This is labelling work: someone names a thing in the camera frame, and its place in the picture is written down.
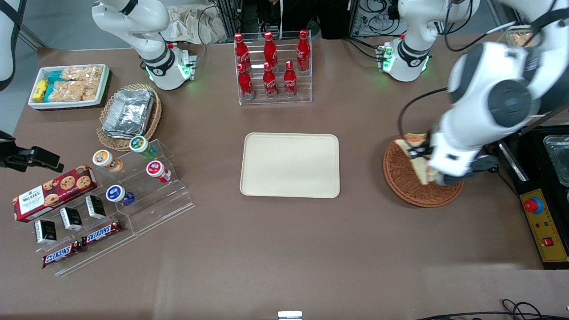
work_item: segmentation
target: black box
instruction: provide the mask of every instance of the black box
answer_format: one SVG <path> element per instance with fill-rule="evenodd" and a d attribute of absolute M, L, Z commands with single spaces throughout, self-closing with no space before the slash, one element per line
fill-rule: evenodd
<path fill-rule="evenodd" d="M 63 227 L 67 230 L 80 230 L 83 227 L 79 211 L 72 208 L 59 209 L 59 215 L 63 221 Z"/>
<path fill-rule="evenodd" d="M 34 222 L 34 227 L 36 230 L 36 242 L 52 244 L 57 242 L 57 236 L 55 235 L 55 222 L 38 220 Z"/>
<path fill-rule="evenodd" d="M 105 215 L 105 207 L 103 206 L 103 201 L 101 198 L 98 198 L 94 195 L 88 195 L 85 198 L 85 202 L 87 203 L 87 210 L 89 211 L 89 215 L 95 219 L 102 219 L 106 217 Z"/>

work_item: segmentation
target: brown table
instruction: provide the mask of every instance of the brown table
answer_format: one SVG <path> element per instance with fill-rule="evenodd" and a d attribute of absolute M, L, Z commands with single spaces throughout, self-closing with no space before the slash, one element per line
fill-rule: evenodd
<path fill-rule="evenodd" d="M 382 43 L 385 39 L 375 39 Z M 455 46 L 469 39 L 453 37 Z M 211 46 L 196 80 L 159 92 L 156 138 L 197 205 L 65 278 L 40 269 L 29 228 L 14 229 L 11 202 L 55 176 L 1 170 L 0 313 L 6 319 L 414 319 L 500 310 L 500 298 L 567 315 L 569 272 L 541 264 L 519 200 L 491 174 L 469 180 L 438 209 L 410 206 L 384 181 L 381 159 L 411 98 L 446 86 L 458 54 L 439 39 L 412 83 L 379 74 L 341 41 L 314 42 L 314 101 L 244 109 L 236 98 L 231 45 Z M 41 50 L 40 65 L 105 63 L 111 92 L 150 84 L 133 50 Z M 449 107 L 445 94 L 413 106 L 408 131 L 428 129 Z M 100 109 L 26 107 L 22 146 L 90 163 L 101 145 Z M 331 133 L 340 141 L 336 199 L 257 198 L 239 191 L 250 132 Z"/>

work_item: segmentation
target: bottle cap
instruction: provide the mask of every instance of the bottle cap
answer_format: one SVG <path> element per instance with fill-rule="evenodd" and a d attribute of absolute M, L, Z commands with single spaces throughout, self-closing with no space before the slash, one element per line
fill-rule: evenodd
<path fill-rule="evenodd" d="M 141 153 L 148 148 L 148 140 L 143 136 L 136 136 L 130 140 L 130 150 Z"/>
<path fill-rule="evenodd" d="M 99 167 L 106 167 L 113 161 L 113 155 L 105 149 L 93 154 L 93 163 Z"/>
<path fill-rule="evenodd" d="M 125 195 L 126 195 L 126 190 L 123 187 L 119 186 L 118 184 L 110 186 L 106 192 L 106 198 L 108 201 L 111 202 L 119 202 L 122 200 L 122 198 L 125 197 Z"/>
<path fill-rule="evenodd" d="M 160 161 L 154 160 L 146 166 L 146 173 L 153 178 L 158 178 L 164 173 L 164 165 Z"/>

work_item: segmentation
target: red bottle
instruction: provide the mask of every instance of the red bottle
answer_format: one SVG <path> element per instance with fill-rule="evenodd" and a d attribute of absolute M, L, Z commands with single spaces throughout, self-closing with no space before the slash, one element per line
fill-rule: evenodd
<path fill-rule="evenodd" d="M 239 32 L 235 34 L 235 55 L 237 56 L 237 64 L 244 64 L 247 72 L 250 72 L 251 58 L 249 57 L 249 49 L 243 43 L 243 36 Z"/>
<path fill-rule="evenodd" d="M 286 71 L 284 72 L 284 93 L 287 98 L 296 97 L 296 74 L 294 73 L 294 65 L 292 61 L 287 61 Z"/>
<path fill-rule="evenodd" d="M 279 62 L 277 59 L 277 45 L 273 41 L 273 33 L 271 31 L 265 32 L 265 61 L 271 64 L 273 72 L 279 72 Z"/>
<path fill-rule="evenodd" d="M 277 78 L 273 73 L 273 68 L 271 67 L 270 63 L 265 62 L 263 67 L 265 69 L 265 73 L 263 73 L 263 82 L 265 83 L 265 94 L 267 95 L 267 98 L 274 99 L 278 95 Z"/>
<path fill-rule="evenodd" d="M 252 100 L 255 98 L 255 91 L 251 83 L 251 76 L 246 72 L 247 68 L 244 64 L 240 63 L 237 65 L 237 71 L 239 71 L 237 81 L 239 82 L 239 88 L 241 88 L 241 96 L 245 100 Z"/>
<path fill-rule="evenodd" d="M 308 31 L 300 31 L 300 41 L 296 47 L 298 58 L 298 71 L 306 72 L 310 69 L 310 45 L 308 44 Z"/>

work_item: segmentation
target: red emergency stop button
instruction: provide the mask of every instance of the red emergency stop button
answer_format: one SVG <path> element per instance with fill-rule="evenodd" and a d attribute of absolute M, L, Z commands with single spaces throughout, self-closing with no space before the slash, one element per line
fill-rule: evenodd
<path fill-rule="evenodd" d="M 543 238 L 542 243 L 544 246 L 550 247 L 553 245 L 553 239 L 552 238 Z"/>
<path fill-rule="evenodd" d="M 528 200 L 524 201 L 523 207 L 525 208 L 525 210 L 528 210 L 529 212 L 536 215 L 540 214 L 543 211 L 543 203 L 539 198 L 535 196 L 532 196 Z"/>

